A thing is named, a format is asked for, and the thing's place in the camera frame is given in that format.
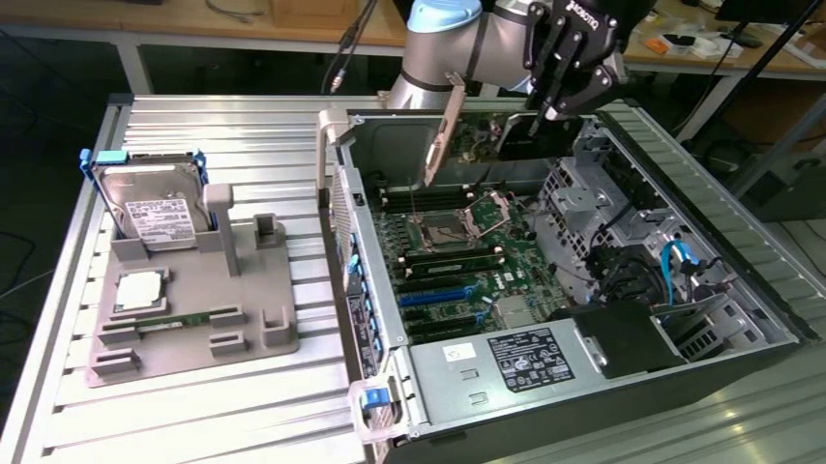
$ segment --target white cable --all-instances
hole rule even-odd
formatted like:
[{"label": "white cable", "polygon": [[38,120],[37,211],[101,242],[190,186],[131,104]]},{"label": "white cable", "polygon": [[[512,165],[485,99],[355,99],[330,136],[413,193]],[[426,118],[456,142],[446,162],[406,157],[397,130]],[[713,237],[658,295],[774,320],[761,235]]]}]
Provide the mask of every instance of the white cable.
[{"label": "white cable", "polygon": [[46,277],[47,275],[50,275],[55,270],[51,269],[50,271],[47,271],[46,273],[43,273],[42,275],[39,275],[38,277],[32,277],[30,280],[27,280],[24,283],[22,283],[20,285],[18,285],[16,287],[12,287],[12,289],[6,292],[4,294],[0,295],[0,300],[3,300],[6,297],[8,297],[10,295],[12,295],[15,292],[18,292],[26,285],[28,285],[31,282],[34,282],[35,280],[41,280],[43,277]]}]

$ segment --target connector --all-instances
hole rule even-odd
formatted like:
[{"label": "connector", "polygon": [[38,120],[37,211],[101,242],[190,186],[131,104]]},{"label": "connector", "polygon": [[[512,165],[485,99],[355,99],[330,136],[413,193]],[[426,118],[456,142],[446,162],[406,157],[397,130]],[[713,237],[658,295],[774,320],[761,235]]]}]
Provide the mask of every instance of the connector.
[{"label": "connector", "polygon": [[347,75],[347,70],[345,70],[345,69],[338,70],[338,73],[335,74],[335,78],[334,78],[334,85],[331,85],[331,94],[335,93],[335,91],[341,87],[341,84],[345,83],[345,76],[346,75]]}]

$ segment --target table leg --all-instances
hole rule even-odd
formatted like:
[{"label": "table leg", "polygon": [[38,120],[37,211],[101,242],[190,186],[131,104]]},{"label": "table leg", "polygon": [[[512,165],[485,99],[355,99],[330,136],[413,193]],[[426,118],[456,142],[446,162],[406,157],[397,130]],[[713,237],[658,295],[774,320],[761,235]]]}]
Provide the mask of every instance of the table leg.
[{"label": "table leg", "polygon": [[806,137],[809,131],[817,127],[821,119],[826,114],[826,95],[822,95],[806,114],[798,121],[798,124],[789,129],[784,138],[772,146],[769,151],[750,164],[746,164],[729,180],[728,186],[734,196],[742,197],[752,186],[757,184],[764,175],[770,170],[772,166],[782,157],[788,157],[798,143],[798,140]]},{"label": "table leg", "polygon": [[826,139],[821,140],[821,143],[814,146],[812,152],[817,155],[826,155]]},{"label": "table leg", "polygon": [[500,96],[500,88],[492,84],[482,84],[482,90],[480,91],[480,97],[488,99],[496,99]]},{"label": "table leg", "polygon": [[654,76],[653,92],[658,97],[668,97],[674,81],[680,77],[678,72],[658,72]]},{"label": "table leg", "polygon": [[677,136],[678,142],[682,142],[684,140],[688,140],[697,135],[700,129],[709,121],[709,118],[712,118],[712,115],[721,107],[721,103],[724,103],[728,94],[734,89],[734,86],[737,85],[737,82],[740,82],[741,78],[741,75],[728,75],[721,79],[718,85],[714,86],[714,90],[706,97],[706,100],[704,100],[700,108],[697,108],[697,112],[686,123],[684,130],[681,130],[681,133]]},{"label": "table leg", "polygon": [[138,41],[130,37],[119,38],[114,42],[118,48],[118,54],[121,55],[121,63],[125,67],[125,74],[130,81],[130,88],[134,94],[145,95],[153,93],[153,81],[150,80],[150,74],[146,70],[146,64],[143,63],[143,57],[141,56],[141,45]]}]

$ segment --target pcie slot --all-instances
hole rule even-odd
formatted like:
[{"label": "pcie slot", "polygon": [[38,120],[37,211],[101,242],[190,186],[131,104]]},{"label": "pcie slot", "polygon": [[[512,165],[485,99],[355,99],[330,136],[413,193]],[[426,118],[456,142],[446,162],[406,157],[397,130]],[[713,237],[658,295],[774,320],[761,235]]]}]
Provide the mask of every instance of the pcie slot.
[{"label": "pcie slot", "polygon": [[462,316],[454,319],[446,319],[443,321],[426,322],[423,324],[415,324],[409,326],[410,335],[422,335],[435,332],[443,332],[453,329],[460,329],[466,326],[477,325],[477,316]]},{"label": "pcie slot", "polygon": [[399,293],[421,292],[423,290],[441,290],[462,286],[462,279],[458,277],[438,277],[426,280],[414,280],[397,285]]},{"label": "pcie slot", "polygon": [[422,335],[417,335],[414,337],[414,342],[415,343],[433,343],[437,341],[452,340],[454,338],[461,338],[464,336],[470,336],[470,335],[476,335],[481,333],[482,333],[481,326],[468,326],[460,329],[454,329],[449,332],[426,333]]},{"label": "pcie slot", "polygon": [[399,300],[399,306],[422,306],[434,305],[437,303],[456,302],[458,300],[468,300],[474,294],[474,285],[468,285],[465,288],[457,288],[456,290],[429,293],[425,295],[409,295]]}]

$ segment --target power supply label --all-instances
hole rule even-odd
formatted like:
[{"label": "power supply label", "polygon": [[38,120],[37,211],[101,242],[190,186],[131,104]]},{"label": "power supply label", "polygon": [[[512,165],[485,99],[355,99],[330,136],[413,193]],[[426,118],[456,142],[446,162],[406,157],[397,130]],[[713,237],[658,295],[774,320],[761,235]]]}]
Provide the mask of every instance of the power supply label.
[{"label": "power supply label", "polygon": [[489,344],[505,385],[514,393],[574,378],[566,355],[550,329],[489,338]]},{"label": "power supply label", "polygon": [[185,198],[127,202],[130,218],[146,244],[195,239],[193,217]]}]

